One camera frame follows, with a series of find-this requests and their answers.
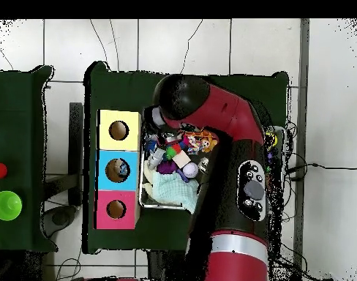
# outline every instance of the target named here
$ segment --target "pink block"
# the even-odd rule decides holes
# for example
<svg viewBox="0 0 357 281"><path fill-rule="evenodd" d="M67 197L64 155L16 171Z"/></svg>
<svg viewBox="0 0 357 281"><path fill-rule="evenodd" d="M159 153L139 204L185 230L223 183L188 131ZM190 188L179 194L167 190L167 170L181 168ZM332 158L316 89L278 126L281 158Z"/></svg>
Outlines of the pink block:
<svg viewBox="0 0 357 281"><path fill-rule="evenodd" d="M107 213L111 201L122 201L126 206L125 215L113 219ZM98 191L97 229L100 230L133 230L139 216L136 191Z"/></svg>

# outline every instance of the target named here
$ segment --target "blue block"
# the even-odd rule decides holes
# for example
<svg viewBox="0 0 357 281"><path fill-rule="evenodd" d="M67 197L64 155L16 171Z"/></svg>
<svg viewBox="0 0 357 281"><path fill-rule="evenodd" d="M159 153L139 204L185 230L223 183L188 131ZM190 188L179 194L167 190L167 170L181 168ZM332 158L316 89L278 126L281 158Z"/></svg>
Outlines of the blue block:
<svg viewBox="0 0 357 281"><path fill-rule="evenodd" d="M130 174L124 182L112 182L105 174L111 160L122 159L128 163ZM138 153L134 151L99 151L98 190L136 191L138 182Z"/></svg>

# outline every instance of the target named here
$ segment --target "shape sorter box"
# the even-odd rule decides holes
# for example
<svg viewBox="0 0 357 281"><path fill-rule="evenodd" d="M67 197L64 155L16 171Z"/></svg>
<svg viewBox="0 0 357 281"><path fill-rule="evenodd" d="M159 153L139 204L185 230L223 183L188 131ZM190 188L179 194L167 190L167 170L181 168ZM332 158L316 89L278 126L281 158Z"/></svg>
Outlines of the shape sorter box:
<svg viewBox="0 0 357 281"><path fill-rule="evenodd" d="M99 151L98 190L136 191L138 189L139 153L137 151ZM111 160L123 160L129 168L129 175L123 182L112 182L106 175Z"/></svg>
<svg viewBox="0 0 357 281"><path fill-rule="evenodd" d="M108 204L121 201L125 206L123 217L114 219L107 213ZM137 191L98 191L97 229L132 230L140 216Z"/></svg>
<svg viewBox="0 0 357 281"><path fill-rule="evenodd" d="M105 151L99 150L98 182L96 202L96 229L132 230L140 216L138 203L138 151ZM122 182L113 182L106 175L106 167L112 160L123 160L128 166L129 175ZM108 212L108 204L121 201L125 206L125 214L120 218L112 218Z"/></svg>
<svg viewBox="0 0 357 281"><path fill-rule="evenodd" d="M110 134L114 122L122 122L127 127L127 136L115 140ZM100 110L99 111L99 149L115 151L138 151L140 148L140 114L138 112Z"/></svg>

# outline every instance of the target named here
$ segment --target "gray circular button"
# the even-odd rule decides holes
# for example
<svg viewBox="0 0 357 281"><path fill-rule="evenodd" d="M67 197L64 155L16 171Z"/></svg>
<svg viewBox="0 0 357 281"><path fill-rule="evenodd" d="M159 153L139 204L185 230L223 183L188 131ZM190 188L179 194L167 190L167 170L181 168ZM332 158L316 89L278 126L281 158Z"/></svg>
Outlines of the gray circular button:
<svg viewBox="0 0 357 281"><path fill-rule="evenodd" d="M259 182L254 180L250 180L244 186L244 192L247 196L256 201L260 201L264 196L264 189Z"/></svg>

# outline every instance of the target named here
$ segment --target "yellow block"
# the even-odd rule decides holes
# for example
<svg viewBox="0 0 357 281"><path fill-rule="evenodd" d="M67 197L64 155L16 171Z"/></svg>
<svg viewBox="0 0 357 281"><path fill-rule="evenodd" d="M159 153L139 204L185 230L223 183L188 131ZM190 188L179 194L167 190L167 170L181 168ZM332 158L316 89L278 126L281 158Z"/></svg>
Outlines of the yellow block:
<svg viewBox="0 0 357 281"><path fill-rule="evenodd" d="M115 121L127 125L127 136L115 140L110 135L110 126ZM140 114L138 112L101 110L99 124L99 148L112 151L138 151L140 148Z"/></svg>

